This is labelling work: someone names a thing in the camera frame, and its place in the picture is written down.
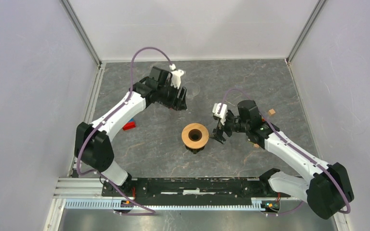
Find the dark glass carafe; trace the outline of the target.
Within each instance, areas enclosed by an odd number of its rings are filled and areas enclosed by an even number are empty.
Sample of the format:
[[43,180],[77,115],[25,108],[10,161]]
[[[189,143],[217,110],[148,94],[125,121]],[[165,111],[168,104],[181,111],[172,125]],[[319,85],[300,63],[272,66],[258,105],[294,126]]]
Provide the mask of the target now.
[[197,154],[198,152],[202,151],[204,148],[205,148],[205,145],[201,146],[190,146],[190,145],[186,145],[185,146],[187,150],[189,150],[191,153],[193,154]]

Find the clear glass dripper cone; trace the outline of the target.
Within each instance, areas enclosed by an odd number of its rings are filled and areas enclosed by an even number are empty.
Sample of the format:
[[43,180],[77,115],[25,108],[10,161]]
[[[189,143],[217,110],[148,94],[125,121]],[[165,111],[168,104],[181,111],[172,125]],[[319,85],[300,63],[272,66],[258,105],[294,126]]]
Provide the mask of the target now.
[[200,86],[196,82],[187,82],[184,84],[184,87],[187,89],[186,97],[190,100],[200,93]]

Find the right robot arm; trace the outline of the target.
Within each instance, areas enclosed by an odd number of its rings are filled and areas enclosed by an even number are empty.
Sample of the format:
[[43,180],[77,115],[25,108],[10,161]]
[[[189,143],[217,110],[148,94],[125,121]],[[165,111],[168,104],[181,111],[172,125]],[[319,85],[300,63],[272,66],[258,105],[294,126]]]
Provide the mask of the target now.
[[238,115],[223,103],[214,104],[212,113],[218,122],[212,139],[224,143],[224,135],[244,133],[248,141],[276,155],[299,174],[295,177],[275,168],[265,172],[259,183],[262,195],[272,196],[276,192],[290,195],[307,203],[322,219],[336,213],[350,213],[350,203],[355,196],[342,164],[330,164],[295,144],[262,116],[253,100],[240,101]]

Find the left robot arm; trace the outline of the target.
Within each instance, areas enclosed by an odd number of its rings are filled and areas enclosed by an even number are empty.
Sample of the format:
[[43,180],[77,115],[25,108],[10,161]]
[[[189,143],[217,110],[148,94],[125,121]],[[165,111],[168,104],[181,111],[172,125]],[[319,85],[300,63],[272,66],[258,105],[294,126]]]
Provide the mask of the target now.
[[112,148],[117,133],[138,113],[152,103],[176,111],[186,110],[187,89],[181,86],[184,70],[175,65],[170,70],[156,66],[150,74],[133,84],[123,99],[97,120],[77,126],[75,157],[101,173],[114,183],[113,189],[120,196],[132,191],[130,174],[118,165]]

